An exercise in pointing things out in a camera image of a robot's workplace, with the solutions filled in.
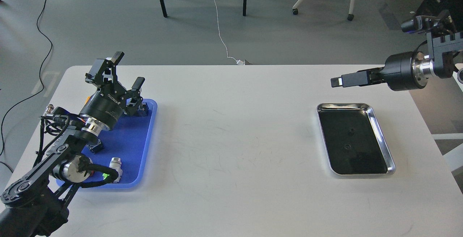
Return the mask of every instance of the black cable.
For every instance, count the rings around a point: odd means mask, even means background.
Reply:
[[[64,134],[64,132],[66,131],[66,129],[68,128],[69,126],[69,123],[71,122],[71,118],[66,116],[66,115],[61,115],[60,117],[66,117],[66,124],[64,125],[63,129],[60,131],[60,133],[58,133],[58,135],[56,135],[43,149],[39,149],[38,150],[38,153],[37,153],[37,158],[35,159],[35,162],[34,162],[34,166],[36,166],[38,163],[40,163],[40,161],[42,161],[42,158],[43,158],[43,155],[45,154],[45,152],[47,151],[47,149],[53,145],[53,143],[55,143],[55,141],[60,138],[60,136],[62,136]]]
[[[413,51],[412,57],[413,57],[413,55],[416,54],[416,52],[418,52],[418,49],[420,49],[421,46],[423,46],[423,45],[425,45],[427,43],[428,43],[428,40],[425,40],[422,43],[420,43],[420,45],[418,45],[418,47],[416,47],[416,49]]]
[[[40,14],[38,15],[37,17],[37,22],[36,22],[36,26],[37,26],[37,30],[40,32],[40,34],[42,34],[43,36],[45,36],[45,38],[47,38],[47,40],[50,42],[50,49],[47,53],[47,56],[45,56],[45,58],[43,59],[42,61],[42,64],[40,64],[40,69],[38,71],[38,79],[40,80],[40,84],[42,85],[42,88],[41,90],[39,90],[38,92],[36,92],[34,95],[32,96],[29,96],[27,98],[25,98],[24,100],[21,100],[20,102],[16,103],[15,105],[13,105],[13,107],[11,107],[9,110],[7,110],[7,112],[5,113],[5,115],[3,115],[3,118],[1,120],[1,125],[0,125],[0,134],[1,134],[1,143],[2,143],[2,147],[1,147],[1,152],[0,152],[0,156],[3,154],[3,152],[5,151],[5,138],[3,137],[3,123],[5,122],[5,118],[6,116],[8,115],[8,113],[14,108],[16,107],[17,105],[19,105],[20,103],[22,102],[25,102],[26,100],[38,95],[40,92],[43,92],[43,90],[45,89],[45,85],[43,84],[43,81],[42,81],[42,67],[43,67],[43,64],[45,63],[46,59],[48,58],[48,56],[50,55],[51,53],[51,50],[53,49],[53,43],[51,42],[50,38],[48,38],[48,36],[46,36],[44,33],[42,33],[42,31],[40,31],[40,28],[38,27],[38,21],[40,20],[40,17],[43,15],[43,12],[45,11],[45,5],[47,4],[47,0],[45,0],[45,2],[43,2],[43,8],[42,8],[42,11],[40,12]],[[6,163],[4,162],[1,162],[1,164],[5,165],[6,167],[8,167],[8,169],[10,169],[11,172],[13,172],[13,169],[11,169],[11,167],[9,165],[7,165]]]
[[[98,172],[102,172],[102,173],[107,173],[109,176],[107,176],[106,178],[104,178],[101,181],[82,183],[81,184],[82,188],[91,188],[91,187],[103,186],[105,184],[109,184],[109,183],[114,182],[114,180],[116,180],[119,177],[119,173],[115,169],[109,168],[107,166],[94,164],[94,163],[90,163],[90,164],[86,165],[84,170],[98,171]]]
[[[7,163],[0,161],[0,164],[6,166],[10,170],[10,172],[13,173],[13,168],[11,168],[11,166],[9,166]]]

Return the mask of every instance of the silver metal joint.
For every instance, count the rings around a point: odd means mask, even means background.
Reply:
[[[85,119],[85,127],[82,130],[98,136],[101,130],[109,130],[109,126],[89,115],[82,115]]]
[[[52,104],[48,104],[48,106],[45,108],[45,114],[51,114],[51,112],[55,109],[55,107]]]
[[[419,52],[412,61],[413,75],[418,84],[426,86],[430,77],[437,77],[434,72],[434,61],[429,57],[425,57],[422,52]]]
[[[84,157],[84,156],[83,155],[74,156],[74,158],[71,161],[65,163],[62,166],[61,171],[60,171],[60,166],[56,166],[53,169],[53,173],[57,173],[61,177],[73,183],[81,183],[85,181],[90,176],[90,173],[88,171],[79,171],[79,164],[80,164],[81,157]]]

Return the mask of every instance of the silver cylindrical part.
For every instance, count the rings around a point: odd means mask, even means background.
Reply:
[[[84,155],[76,155],[71,161],[58,165],[53,169],[53,174],[56,175],[58,179],[66,179],[73,183],[81,183],[86,180],[90,173],[88,171],[79,171],[79,164],[81,158],[87,158]]]
[[[83,115],[83,117],[86,118],[86,120],[85,127],[82,128],[82,130],[88,131],[96,136],[99,135],[101,130],[109,130],[109,127],[105,123],[97,120],[96,118],[87,115]]]
[[[55,107],[52,104],[48,104],[48,106],[45,108],[45,114],[50,114]]]
[[[437,77],[434,72],[434,61],[430,58],[425,58],[422,52],[419,52],[412,61],[413,75],[416,82],[421,86],[426,86],[430,77]]]
[[[109,162],[109,168],[114,169],[119,174],[119,176],[117,177],[116,180],[114,180],[113,183],[119,183],[119,181],[120,181],[120,178],[121,178],[122,172],[123,172],[121,166],[122,166],[122,161],[121,161],[120,158],[118,158],[118,157],[111,158],[111,162]]]

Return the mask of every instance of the small black part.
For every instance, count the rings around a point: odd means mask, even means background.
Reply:
[[[91,151],[91,153],[98,153],[99,151],[105,148],[103,143],[101,142],[101,139],[98,139],[96,144],[88,143],[86,147]]]

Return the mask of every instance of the black power cable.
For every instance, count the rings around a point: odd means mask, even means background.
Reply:
[[[40,31],[40,28],[38,27],[38,22],[41,18],[41,16],[43,15],[43,12],[45,11],[45,6],[47,4],[47,0],[45,0],[45,2],[43,3],[43,8],[42,8],[42,11],[40,12],[40,14],[38,15],[37,17],[37,21],[36,21],[36,26],[37,26],[37,30],[40,32],[40,34],[42,34],[45,38],[47,38],[48,42],[50,42],[50,49],[47,53],[47,56],[45,56],[45,58],[43,59],[42,61],[42,64],[40,64],[40,69],[38,71],[38,79],[40,80],[40,84],[42,85],[42,88],[41,90],[39,90],[38,92],[36,92],[34,95],[32,96],[29,96],[27,98],[25,98],[24,100],[21,100],[20,102],[16,103],[15,105],[13,105],[13,107],[11,107],[9,110],[7,110],[7,112],[5,113],[5,115],[3,115],[3,118],[2,118],[2,121],[1,121],[1,125],[0,125],[0,134],[1,134],[1,143],[2,143],[2,147],[1,147],[1,152],[0,152],[0,156],[3,154],[3,152],[5,151],[5,138],[3,137],[3,123],[5,122],[5,118],[6,116],[8,115],[8,113],[14,108],[16,107],[17,105],[19,105],[20,103],[22,102],[25,102],[26,100],[38,95],[40,92],[43,92],[43,90],[45,89],[45,85],[43,84],[43,81],[42,81],[42,67],[43,67],[43,64],[45,63],[45,61],[48,59],[48,56],[50,55],[51,53],[51,50],[53,49],[53,43],[51,42],[50,38],[48,38],[48,36],[46,36],[44,33],[42,33],[42,31]],[[5,165],[11,172],[13,172],[13,169],[11,169],[11,167],[9,165],[7,165],[6,163],[4,162],[0,162],[1,164]]]

